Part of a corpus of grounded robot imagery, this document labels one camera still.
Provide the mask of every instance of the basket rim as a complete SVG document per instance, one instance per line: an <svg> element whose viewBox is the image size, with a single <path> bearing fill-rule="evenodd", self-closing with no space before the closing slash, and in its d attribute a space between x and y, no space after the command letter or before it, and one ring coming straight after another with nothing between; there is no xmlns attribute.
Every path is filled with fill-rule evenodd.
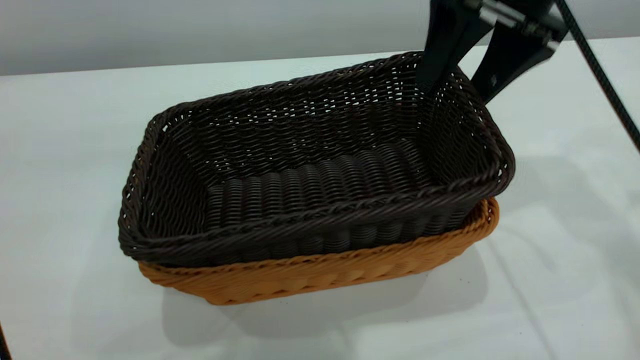
<svg viewBox="0 0 640 360"><path fill-rule="evenodd" d="M191 277L210 274L232 274L234 272L243 272L246 270L282 268L285 266L293 265L310 266L314 263L324 263L327 261L340 259L354 259L386 252L397 252L401 249L419 247L425 243L433 243L434 241L447 241L462 234L473 233L474 231L483 227L495 227L500 218L500 208L497 200L494 197L481 200L478 204L476 204L476 206L472 210L472 213L479 214L479 216L473 218L471 223L467 224L461 229L449 231L443 234L417 238L416 240L409 241L407 243L393 243L390 245L381 245L369 249L348 250L333 254L300 255L286 259L268 259L262 261L252 261L249 263L233 263L219 266L196 268L170 268L154 263L147 263L145 261L139 261L138 264L141 269L146 268L155 272L159 272L161 274L172 275L176 277Z"/></svg>
<svg viewBox="0 0 640 360"><path fill-rule="evenodd" d="M184 246L185 243L194 245L195 241L204 240L204 238L206 238L206 242L209 246L211 246L211 241L216 238L237 236L240 239L248 239L252 237L251 231L261 229L261 231L264 232L264 228L272 229L276 224L298 224L302 225L298 226L300 228L310 229L310 227L313 226L314 219L326 218L332 215L335 216L336 213L339 213L340 216L345 219L346 215L353 216L356 212L358 212L358 216L360 218L367 217L366 220L371 221L371 216L373 214L380 212L383 209L389 209L389 207L404 208L404 210L399 210L399 214L403 211L404 213L423 213L425 208L434 206L435 204L441 204L445 199L451 199L452 197L459 198L462 194L468 195L470 189L473 190L473 193L475 193L480 199L483 197L491 197L502 192L511 180L508 173L513 173L514 166L512 165L512 168L510 169L500 169L500 163L504 159L513 159L513 152L502 137L500 130L493 123L491 115L484 107L482 107L477 109L477 111L481 112L483 117L487 119L481 123L492 136L491 140L495 142L495 148L490 149L495 155L495 159L492 166L488 167L481 175L456 179L447 185L430 186L429 188L418 192L394 193L359 201L342 202L323 208L277 215L255 220L253 222L245 222L239 225L214 228L195 234L151 237L146 235L146 230L144 230L138 222L138 216L144 202L142 193L146 186L146 174L149 170L148 162L145 162L144 159L150 158L150 156L153 155L159 137L163 136L164 126L173 119L172 114L184 111L187 108L196 110L202 106L214 106L216 103L227 101L232 97L237 97L238 94L248 95L253 92L262 91L268 91L270 93L284 90L288 91L298 83L302 81L309 81L309 79L318 79L318 82L322 83L325 78L330 76L340 76L341 79L362 75L370 76L371 73L366 71L385 71L388 70L387 68L389 66L394 65L394 61L407 58L419 58L420 56L422 56L421 51L397 54L388 58L367 61L365 63L335 69L321 74L304 76L289 81L279 81L270 85L260 85L248 89L240 89L197 101L183 102L157 114L148 123L143 142L138 147L136 158L133 161L132 169L127 179L127 184L122 191L122 207L120 209L120 217L118 219L118 226L120 228L119 238L121 239L120 244L122 250L134 259L149 259L149 256L155 254L157 249L181 247ZM471 93L473 96L478 96L475 88L470 84L467 77L460 69L456 69L452 74L465 79L466 81L463 82L463 86L465 87L464 90ZM505 180L501 183L499 183L500 181L498 181L497 178L498 170L502 170L502 179ZM122 238L127 238L129 245L123 244Z"/></svg>

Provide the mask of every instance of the tan wicker basket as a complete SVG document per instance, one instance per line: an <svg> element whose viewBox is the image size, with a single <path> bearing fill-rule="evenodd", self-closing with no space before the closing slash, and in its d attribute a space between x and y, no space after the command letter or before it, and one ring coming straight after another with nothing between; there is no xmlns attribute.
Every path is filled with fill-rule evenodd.
<svg viewBox="0 0 640 360"><path fill-rule="evenodd" d="M139 265L153 283L203 297L214 305L241 304L431 270L491 234L498 219L498 203L489 199L474 208L464 228L409 243L210 268Z"/></svg>

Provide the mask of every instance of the black cable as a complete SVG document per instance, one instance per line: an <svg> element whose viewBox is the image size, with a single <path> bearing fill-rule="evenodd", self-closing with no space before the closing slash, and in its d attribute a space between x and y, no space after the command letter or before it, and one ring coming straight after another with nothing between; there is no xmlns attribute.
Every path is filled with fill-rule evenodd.
<svg viewBox="0 0 640 360"><path fill-rule="evenodd" d="M616 93L609 81L609 78L602 69L602 66L600 66L596 56L593 54L593 51L587 43L587 39L584 37L582 30L578 26L575 17L573 17L569 6L566 4L565 0L555 0L555 2L558 6L558 10L560 10L560 14L564 18L564 22L571 31L571 34L573 34L575 42L578 43L580 51L582 51L582 55L587 60L589 68L591 68L593 75L598 80L598 83L600 84L602 91L604 91L604 94L607 96L609 103L611 103L611 107L615 110L616 114L618 114L620 122L622 122L622 125L625 127L625 130L627 130L629 137L631 137L631 140L640 152L640 131L638 131L638 128L631 119L629 112L625 108L624 104L622 104L618 93Z"/></svg>

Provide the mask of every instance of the woven weave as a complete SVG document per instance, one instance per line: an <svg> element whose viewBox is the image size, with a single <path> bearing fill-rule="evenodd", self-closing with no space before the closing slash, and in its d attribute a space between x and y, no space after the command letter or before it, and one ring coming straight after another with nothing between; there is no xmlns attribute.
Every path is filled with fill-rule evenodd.
<svg viewBox="0 0 640 360"><path fill-rule="evenodd" d="M404 243L459 229L513 177L459 70L415 86L421 53L178 104L149 123L123 191L138 261L216 266Z"/></svg>
<svg viewBox="0 0 640 360"><path fill-rule="evenodd" d="M498 220L495 199L482 200L465 219L463 229L404 244L212 268L165 268L143 262L139 266L156 284L203 297L214 305L240 304L431 270L487 237Z"/></svg>

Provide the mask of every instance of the rectangular basket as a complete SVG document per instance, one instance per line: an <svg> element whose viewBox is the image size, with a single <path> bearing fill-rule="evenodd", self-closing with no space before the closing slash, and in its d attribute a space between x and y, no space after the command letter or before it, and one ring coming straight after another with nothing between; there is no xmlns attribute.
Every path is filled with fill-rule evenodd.
<svg viewBox="0 0 640 360"><path fill-rule="evenodd" d="M217 266L341 253L460 228L513 177L470 81L425 95L422 53L178 104L148 124L123 191L138 261Z"/></svg>
<svg viewBox="0 0 640 360"><path fill-rule="evenodd" d="M499 221L495 199L482 200L460 230L340 254L222 265L166 268L139 262L155 284L232 305L417 274L440 266L489 236Z"/></svg>

